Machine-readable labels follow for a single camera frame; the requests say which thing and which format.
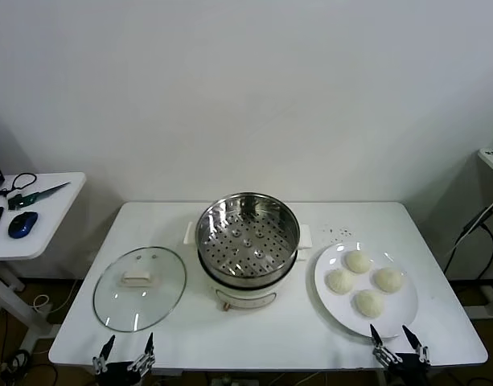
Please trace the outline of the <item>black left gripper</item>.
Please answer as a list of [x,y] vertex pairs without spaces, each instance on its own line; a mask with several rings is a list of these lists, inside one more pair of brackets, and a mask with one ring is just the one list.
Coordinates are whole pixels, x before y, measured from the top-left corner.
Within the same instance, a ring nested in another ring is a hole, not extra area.
[[95,372],[99,372],[97,384],[100,386],[140,385],[155,363],[154,334],[150,333],[144,352],[133,362],[107,364],[115,338],[116,336],[112,335],[101,348],[100,354],[92,358],[93,368]]

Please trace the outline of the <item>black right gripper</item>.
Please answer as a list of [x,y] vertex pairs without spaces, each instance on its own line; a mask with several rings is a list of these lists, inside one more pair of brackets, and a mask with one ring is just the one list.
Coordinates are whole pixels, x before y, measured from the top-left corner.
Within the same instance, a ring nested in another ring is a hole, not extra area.
[[373,355],[377,362],[394,376],[398,376],[407,386],[427,386],[429,380],[429,348],[421,344],[419,338],[406,326],[402,329],[414,353],[397,353],[399,359],[394,362],[392,352],[384,345],[376,328],[371,324]]

